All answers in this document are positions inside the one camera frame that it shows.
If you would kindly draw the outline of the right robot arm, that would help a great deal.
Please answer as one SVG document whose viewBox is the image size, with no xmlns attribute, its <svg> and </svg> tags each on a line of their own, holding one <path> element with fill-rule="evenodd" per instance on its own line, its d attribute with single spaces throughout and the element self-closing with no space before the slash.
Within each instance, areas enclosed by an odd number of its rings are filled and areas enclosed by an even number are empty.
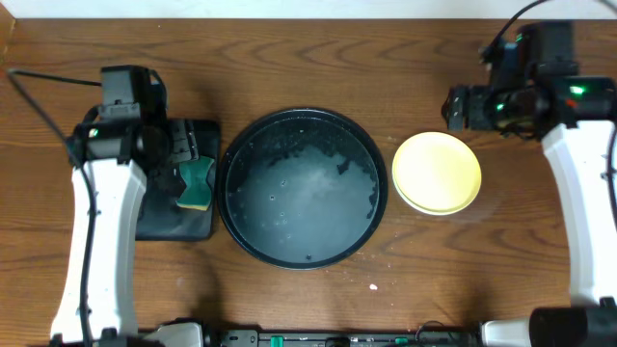
<svg viewBox="0 0 617 347">
<path fill-rule="evenodd" d="M 493 130 L 537 140 L 560 198 L 570 255 L 568 307 L 479 328 L 485 346 L 616 343 L 616 84 L 570 76 L 497 90 L 456 86 L 442 108 L 450 130 Z"/>
</svg>

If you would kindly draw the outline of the light green plate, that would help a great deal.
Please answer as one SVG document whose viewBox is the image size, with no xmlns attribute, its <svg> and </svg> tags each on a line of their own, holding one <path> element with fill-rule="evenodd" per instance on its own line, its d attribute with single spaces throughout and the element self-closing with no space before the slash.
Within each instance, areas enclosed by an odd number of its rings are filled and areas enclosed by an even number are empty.
<svg viewBox="0 0 617 347">
<path fill-rule="evenodd" d="M 464 209 L 466 209 L 469 205 L 471 205 L 473 203 L 473 201 L 475 200 L 476 196 L 472 196 L 470 200 L 466 200 L 458 205 L 455 205 L 453 207 L 447 207 L 445 209 L 431 209 L 431 208 L 426 208 L 423 207 L 419 204 L 416 204 L 415 202 L 413 202 L 412 200 L 410 200 L 404 193 L 403 191 L 397 186 L 394 185 L 395 191 L 397 192 L 398 196 L 404 201 L 406 202 L 408 205 L 410 205 L 413 209 L 427 214 L 427 215 L 432 215 L 432 216 L 448 216 L 448 215 L 453 215 L 455 213 L 458 213 L 460 211 L 463 211 Z"/>
</svg>

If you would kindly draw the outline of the green yellow sponge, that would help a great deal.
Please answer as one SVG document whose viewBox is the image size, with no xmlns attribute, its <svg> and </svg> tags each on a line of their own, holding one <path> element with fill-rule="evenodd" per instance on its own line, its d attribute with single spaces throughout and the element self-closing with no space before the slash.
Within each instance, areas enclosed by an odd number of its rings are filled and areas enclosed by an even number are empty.
<svg viewBox="0 0 617 347">
<path fill-rule="evenodd" d="M 213 163 L 212 158 L 200 157 L 179 165 L 180 177 L 184 181 L 185 189 L 176 201 L 177 206 L 199 211 L 209 209 L 213 193 L 207 178 Z"/>
</svg>

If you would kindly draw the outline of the yellow plate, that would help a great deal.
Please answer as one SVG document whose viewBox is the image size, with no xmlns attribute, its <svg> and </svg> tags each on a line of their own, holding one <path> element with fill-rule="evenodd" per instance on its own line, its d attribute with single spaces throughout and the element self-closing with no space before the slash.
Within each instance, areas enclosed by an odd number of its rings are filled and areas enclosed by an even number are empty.
<svg viewBox="0 0 617 347">
<path fill-rule="evenodd" d="M 392 181 L 413 202 L 426 208 L 453 207 L 478 196 L 482 173 L 473 151 L 442 132 L 422 132 L 396 150 Z"/>
</svg>

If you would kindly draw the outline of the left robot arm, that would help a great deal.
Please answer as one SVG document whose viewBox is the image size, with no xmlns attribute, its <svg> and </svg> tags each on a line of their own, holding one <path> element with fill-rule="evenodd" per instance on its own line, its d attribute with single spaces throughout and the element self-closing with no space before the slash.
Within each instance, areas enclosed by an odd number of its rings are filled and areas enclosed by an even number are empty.
<svg viewBox="0 0 617 347">
<path fill-rule="evenodd" d="M 147 176 L 172 146 L 165 126 L 135 120 L 82 122 L 66 139 L 74 221 L 52 346 L 202 346 L 201 324 L 139 331 L 134 308 L 136 226 Z"/>
</svg>

